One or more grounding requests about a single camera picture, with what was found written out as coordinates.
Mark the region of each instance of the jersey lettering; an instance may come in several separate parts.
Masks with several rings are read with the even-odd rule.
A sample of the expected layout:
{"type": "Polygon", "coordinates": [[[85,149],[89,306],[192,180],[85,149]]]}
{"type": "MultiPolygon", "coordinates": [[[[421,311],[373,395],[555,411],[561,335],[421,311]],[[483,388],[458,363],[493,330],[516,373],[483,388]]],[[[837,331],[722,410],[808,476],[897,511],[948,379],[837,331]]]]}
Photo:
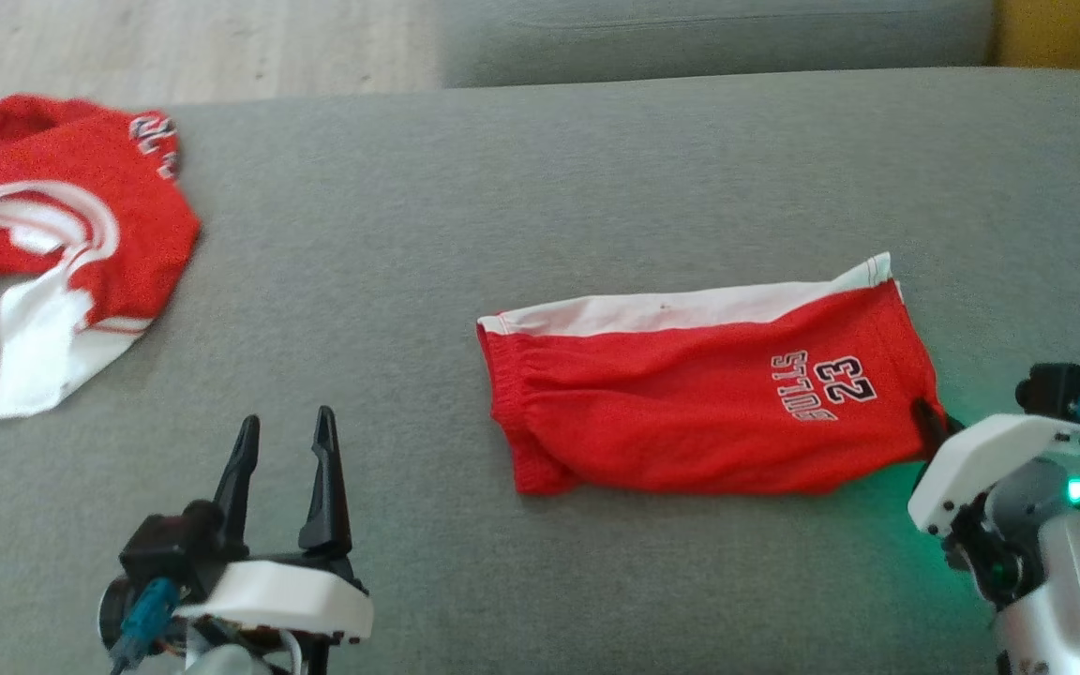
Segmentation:
{"type": "Polygon", "coordinates": [[[806,351],[778,355],[769,362],[772,379],[777,387],[781,405],[794,419],[801,422],[835,422],[839,419],[835,411],[823,407],[827,402],[841,405],[845,402],[873,402],[878,397],[873,381],[864,375],[861,360],[842,357],[809,365],[810,354],[806,351]],[[823,397],[814,392],[814,381],[809,373],[820,381],[823,397]]]}
{"type": "MultiPolygon", "coordinates": [[[[160,149],[158,140],[176,136],[177,129],[174,126],[172,119],[158,116],[140,116],[132,120],[129,133],[132,135],[132,140],[137,141],[136,147],[141,153],[151,154],[160,149]]],[[[177,167],[179,167],[177,166],[178,159],[176,151],[162,154],[161,166],[158,167],[158,174],[161,175],[161,178],[168,180],[176,178],[177,167]]]]}

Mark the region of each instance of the red basketball shorts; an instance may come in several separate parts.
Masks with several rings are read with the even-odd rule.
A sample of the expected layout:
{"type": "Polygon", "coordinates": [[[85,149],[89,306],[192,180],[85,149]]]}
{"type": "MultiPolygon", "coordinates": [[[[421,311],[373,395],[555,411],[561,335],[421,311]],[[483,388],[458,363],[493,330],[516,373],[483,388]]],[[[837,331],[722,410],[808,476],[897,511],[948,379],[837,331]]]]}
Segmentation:
{"type": "Polygon", "coordinates": [[[593,295],[483,316],[515,488],[824,492],[916,458],[935,376],[889,253],[835,281],[593,295]]]}

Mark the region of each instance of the couch cushion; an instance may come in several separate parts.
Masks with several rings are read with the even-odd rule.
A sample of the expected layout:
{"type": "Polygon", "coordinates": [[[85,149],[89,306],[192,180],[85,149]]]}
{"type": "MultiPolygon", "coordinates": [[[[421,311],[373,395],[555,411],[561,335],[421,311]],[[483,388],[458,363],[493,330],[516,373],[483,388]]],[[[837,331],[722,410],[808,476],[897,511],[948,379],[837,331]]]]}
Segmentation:
{"type": "Polygon", "coordinates": [[[441,0],[447,86],[976,65],[991,0],[441,0]]]}
{"type": "Polygon", "coordinates": [[[917,465],[818,499],[522,499],[474,322],[828,279],[889,249],[951,414],[1014,410],[1029,365],[1080,360],[1080,73],[172,112],[204,233],[167,312],[59,408],[0,422],[0,672],[106,672],[93,619],[119,548],[213,494],[252,411],[248,542],[295,546],[321,403],[378,612],[335,672],[993,671],[989,610],[907,516],[917,465]]]}

